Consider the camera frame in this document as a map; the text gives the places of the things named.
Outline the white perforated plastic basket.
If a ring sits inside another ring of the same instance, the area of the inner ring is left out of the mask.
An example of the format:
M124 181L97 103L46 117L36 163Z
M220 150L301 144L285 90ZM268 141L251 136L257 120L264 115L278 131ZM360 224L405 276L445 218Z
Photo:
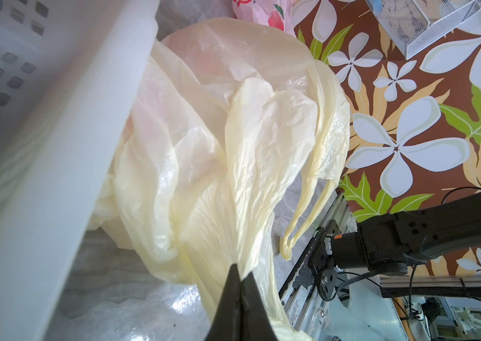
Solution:
M41 340L141 83L158 1L0 1L0 340Z

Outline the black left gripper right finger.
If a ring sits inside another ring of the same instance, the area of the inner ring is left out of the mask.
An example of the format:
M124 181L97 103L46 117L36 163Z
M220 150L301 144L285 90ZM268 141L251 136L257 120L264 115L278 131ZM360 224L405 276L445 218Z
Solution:
M240 303L240 339L277 341L253 273L250 273L240 284Z

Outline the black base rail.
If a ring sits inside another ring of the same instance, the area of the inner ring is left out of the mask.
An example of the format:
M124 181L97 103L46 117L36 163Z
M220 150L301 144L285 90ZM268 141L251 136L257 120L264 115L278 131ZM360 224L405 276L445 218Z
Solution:
M279 291L282 307L291 326L315 340L340 338L330 331L329 304L322 301L318 294L315 278L309 268L309 258L316 254L316 249L325 236L336 233L340 227L345 226L347 214L348 206L344 195L333 194L316 226L309 229L310 239Z

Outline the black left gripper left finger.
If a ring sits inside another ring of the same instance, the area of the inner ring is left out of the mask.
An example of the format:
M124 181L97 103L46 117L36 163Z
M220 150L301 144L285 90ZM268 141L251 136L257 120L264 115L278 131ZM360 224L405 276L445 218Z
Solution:
M230 267L219 305L206 341L234 341L242 337L242 281L238 267Z

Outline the pink apple-print plastic bag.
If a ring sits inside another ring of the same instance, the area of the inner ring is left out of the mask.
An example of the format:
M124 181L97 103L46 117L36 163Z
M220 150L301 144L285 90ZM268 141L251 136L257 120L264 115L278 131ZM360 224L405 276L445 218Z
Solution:
M291 0L233 0L233 12L237 19L263 26L270 26L295 35L291 22Z

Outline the yellow orange-print plastic bag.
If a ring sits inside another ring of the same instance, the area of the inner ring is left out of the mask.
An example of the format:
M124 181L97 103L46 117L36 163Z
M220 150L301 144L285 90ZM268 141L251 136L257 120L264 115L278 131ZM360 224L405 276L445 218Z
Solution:
M340 80L294 36L233 18L190 25L153 45L88 229L158 279L196 285L212 320L236 265L274 336L307 340L277 292L274 209L300 178L289 259L338 187L350 120Z

